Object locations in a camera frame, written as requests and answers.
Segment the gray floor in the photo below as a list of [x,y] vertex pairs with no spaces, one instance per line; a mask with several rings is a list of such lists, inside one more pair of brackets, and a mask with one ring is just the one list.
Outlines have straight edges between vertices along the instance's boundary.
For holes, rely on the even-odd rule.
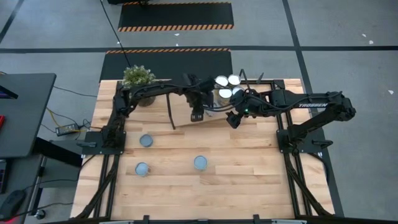
[[[154,0],[154,2],[184,0]],[[292,46],[282,0],[231,0],[235,28],[169,32],[119,33],[125,47],[271,45]],[[395,0],[289,0],[302,46],[398,45]],[[0,1],[0,29],[15,0]],[[121,6],[106,10],[117,25]],[[117,47],[98,0],[25,0],[0,49]],[[301,78],[295,52],[232,51],[234,72],[250,77]],[[357,115],[347,123],[325,127],[338,190],[347,217],[398,220],[398,52],[304,52],[313,90],[342,90]],[[104,53],[0,54],[7,73],[54,72],[56,85],[95,95]],[[76,120],[90,120],[95,99],[54,90],[49,108]],[[58,122],[70,121],[58,118]],[[43,124],[54,129],[49,114]],[[57,138],[46,129],[39,136]],[[41,205],[71,202],[74,189],[45,190]],[[47,209],[41,222],[66,220],[70,207]],[[27,223],[37,223],[28,218]]]

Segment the black desk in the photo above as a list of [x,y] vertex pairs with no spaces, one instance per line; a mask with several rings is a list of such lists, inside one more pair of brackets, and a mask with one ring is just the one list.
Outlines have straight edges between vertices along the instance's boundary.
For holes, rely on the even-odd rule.
[[0,114],[6,121],[0,130],[0,158],[28,156],[33,149],[55,74],[0,75],[3,87],[18,99],[0,99]]
[[[0,99],[0,114],[6,116],[0,130],[0,158],[11,160],[0,205],[11,192],[43,181],[39,170],[46,157],[74,167],[81,166],[79,154],[37,137],[55,78],[53,73],[0,75],[1,85],[18,95],[16,100]],[[54,179],[67,178],[59,174]],[[37,209],[39,188],[36,185],[25,191],[27,196],[17,213]],[[13,223],[23,223],[24,220],[25,215],[15,218]]]

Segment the wooden table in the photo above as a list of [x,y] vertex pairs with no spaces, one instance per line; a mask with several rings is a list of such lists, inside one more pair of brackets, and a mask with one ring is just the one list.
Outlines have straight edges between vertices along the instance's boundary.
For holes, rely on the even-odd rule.
[[[287,90],[303,93],[299,79],[286,79],[285,85]],[[93,126],[108,122],[115,86],[113,80],[101,82]],[[268,87],[252,86],[258,91]],[[181,100],[185,97],[170,96],[172,107]],[[190,110],[173,111],[175,122],[189,116]],[[294,123],[302,123],[309,119],[308,110],[292,110],[292,118]],[[293,218],[276,129],[276,118],[270,117],[243,119],[238,129],[217,119],[173,130],[165,96],[158,96],[153,105],[137,108],[126,121],[126,150],[119,163],[112,220],[142,220],[143,215],[150,215],[151,220],[251,219],[254,214],[260,218]],[[150,148],[139,144],[139,138],[146,133],[154,137]],[[208,159],[208,167],[202,172],[193,166],[199,155]],[[307,154],[301,158],[308,188],[333,213],[322,163]],[[96,156],[81,171],[71,217],[79,214],[96,192],[102,161],[103,156]],[[150,166],[147,177],[134,173],[139,162]],[[304,214],[301,193],[297,192]]]

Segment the hazard stripe tape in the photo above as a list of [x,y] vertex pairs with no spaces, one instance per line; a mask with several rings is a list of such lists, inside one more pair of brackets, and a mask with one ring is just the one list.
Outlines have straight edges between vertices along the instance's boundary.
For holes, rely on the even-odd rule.
[[[138,2],[127,2],[123,6],[128,5],[138,5]],[[148,3],[148,5],[170,5],[170,4],[231,4],[230,2],[158,2],[158,3]]]
[[139,26],[120,27],[119,32],[144,32],[144,31],[170,31],[170,30],[224,30],[232,29],[232,24],[208,24],[208,25],[171,25],[171,26]]
[[159,52],[222,52],[222,51],[231,51],[228,48],[199,48],[199,49],[185,49],[185,48],[178,48],[178,49],[141,49],[141,50],[109,50],[106,54],[121,54],[121,53],[159,53]]

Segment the potted plant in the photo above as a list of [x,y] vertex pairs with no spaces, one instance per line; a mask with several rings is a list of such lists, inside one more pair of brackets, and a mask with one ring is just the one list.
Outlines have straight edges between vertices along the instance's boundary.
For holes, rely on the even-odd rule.
[[[155,82],[155,75],[150,72],[150,70],[146,70],[143,65],[138,67],[134,65],[132,68],[126,68],[123,78],[123,85],[125,87],[132,87],[133,85],[148,85]],[[153,104],[155,101],[155,97],[145,98],[138,102],[139,106],[149,106]]]

